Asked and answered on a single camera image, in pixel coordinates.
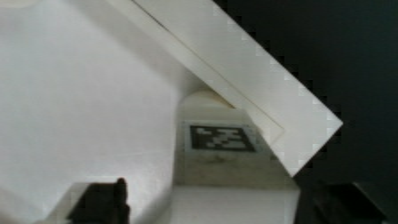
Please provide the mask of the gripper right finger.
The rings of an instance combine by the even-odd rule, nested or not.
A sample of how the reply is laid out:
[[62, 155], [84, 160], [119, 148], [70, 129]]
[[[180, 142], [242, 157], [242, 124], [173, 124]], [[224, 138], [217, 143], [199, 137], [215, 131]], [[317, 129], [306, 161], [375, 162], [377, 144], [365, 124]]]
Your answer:
[[398, 224], [398, 211], [373, 184], [320, 181], [302, 188], [293, 224]]

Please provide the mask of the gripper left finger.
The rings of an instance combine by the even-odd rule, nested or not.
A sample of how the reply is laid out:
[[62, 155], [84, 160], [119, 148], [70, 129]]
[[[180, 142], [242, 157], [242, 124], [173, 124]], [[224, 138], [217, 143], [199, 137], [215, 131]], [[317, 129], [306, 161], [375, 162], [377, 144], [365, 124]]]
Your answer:
[[128, 184], [93, 183], [68, 214], [70, 224], [130, 224]]

